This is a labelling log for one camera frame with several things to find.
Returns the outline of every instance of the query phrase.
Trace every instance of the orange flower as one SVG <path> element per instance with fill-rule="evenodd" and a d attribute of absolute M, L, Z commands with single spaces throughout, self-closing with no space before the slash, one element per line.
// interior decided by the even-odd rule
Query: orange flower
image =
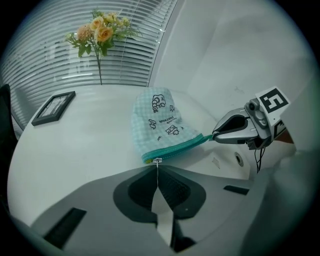
<path fill-rule="evenodd" d="M 114 34 L 114 30 L 111 27 L 101 26 L 95 30 L 94 39 L 97 42 L 105 42 Z"/>

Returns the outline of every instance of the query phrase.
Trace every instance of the artificial flower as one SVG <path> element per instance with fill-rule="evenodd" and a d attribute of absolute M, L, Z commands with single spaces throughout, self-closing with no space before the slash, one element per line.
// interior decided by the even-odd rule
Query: artificial flower
<path fill-rule="evenodd" d="M 117 20 L 117 13 L 116 12 L 110 12 L 108 15 L 104 18 L 108 23 L 114 23 Z"/>
<path fill-rule="evenodd" d="M 120 27 L 124 25 L 124 22 L 122 20 L 119 20 L 118 18 L 115 20 L 115 23 Z"/>
<path fill-rule="evenodd" d="M 105 42 L 112 37 L 114 30 L 111 27 L 101 26 L 94 32 L 94 39 L 96 42 Z"/>
<path fill-rule="evenodd" d="M 92 36 L 92 31 L 90 29 L 90 24 L 85 24 L 78 28 L 76 35 L 78 40 L 87 41 Z"/>
<path fill-rule="evenodd" d="M 104 25 L 104 18 L 99 16 L 96 17 L 90 24 L 90 29 L 92 31 L 95 31 L 97 28 L 101 27 Z"/>
<path fill-rule="evenodd" d="M 124 26 L 126 26 L 126 27 L 130 26 L 130 21 L 127 17 L 123 17 L 121 21 Z"/>

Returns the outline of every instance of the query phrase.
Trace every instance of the window blinds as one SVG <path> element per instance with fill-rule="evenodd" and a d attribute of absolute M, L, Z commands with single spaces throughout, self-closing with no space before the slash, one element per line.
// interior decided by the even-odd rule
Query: window blinds
<path fill-rule="evenodd" d="M 140 31 L 115 42 L 101 60 L 102 84 L 148 86 L 159 44 L 177 0 L 46 0 L 19 26 L 0 61 L 11 88 L 13 116 L 24 128 L 41 104 L 60 89 L 99 85 L 93 53 L 78 57 L 65 35 L 92 19 L 91 11 L 120 12 Z"/>

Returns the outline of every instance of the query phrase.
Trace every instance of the flower stem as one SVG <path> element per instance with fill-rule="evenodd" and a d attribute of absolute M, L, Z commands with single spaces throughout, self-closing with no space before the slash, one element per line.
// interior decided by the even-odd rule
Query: flower stem
<path fill-rule="evenodd" d="M 93 46 L 93 49 L 94 49 L 94 52 L 95 52 L 95 56 L 96 56 L 96 61 L 98 62 L 98 69 L 99 69 L 99 76 L 100 76 L 100 84 L 102 85 L 102 78 L 101 78 L 101 66 L 100 66 L 100 63 L 101 63 L 101 59 L 99 59 L 99 54 L 96 50 L 96 46 L 95 44 L 92 42 L 92 40 L 90 40 L 91 43 L 92 43 L 92 46 Z"/>

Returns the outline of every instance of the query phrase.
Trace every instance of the black slot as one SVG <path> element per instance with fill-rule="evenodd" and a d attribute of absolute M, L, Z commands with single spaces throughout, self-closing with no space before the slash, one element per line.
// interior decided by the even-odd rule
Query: black slot
<path fill-rule="evenodd" d="M 232 186 L 232 185 L 227 185 L 223 188 L 224 190 L 228 190 L 237 194 L 241 195 L 246 195 L 249 192 L 248 188 L 243 188 L 243 187 L 238 187 L 238 186 Z"/>
<path fill-rule="evenodd" d="M 44 236 L 44 239 L 62 249 L 86 213 L 85 210 L 72 208 Z"/>
<path fill-rule="evenodd" d="M 195 241 L 193 241 L 191 238 L 184 236 L 182 234 L 179 223 L 177 222 L 176 219 L 174 219 L 173 225 L 172 225 L 172 236 L 171 236 L 170 247 L 175 252 L 178 253 L 195 244 L 196 244 Z"/>
<path fill-rule="evenodd" d="M 121 182 L 113 191 L 113 201 L 119 211 L 134 222 L 155 223 L 157 215 L 151 211 L 156 192 L 157 167 Z"/>
<path fill-rule="evenodd" d="M 226 132 L 233 129 L 240 129 L 246 125 L 246 120 L 242 115 L 235 115 L 229 119 L 224 126 L 217 129 L 217 132 Z"/>

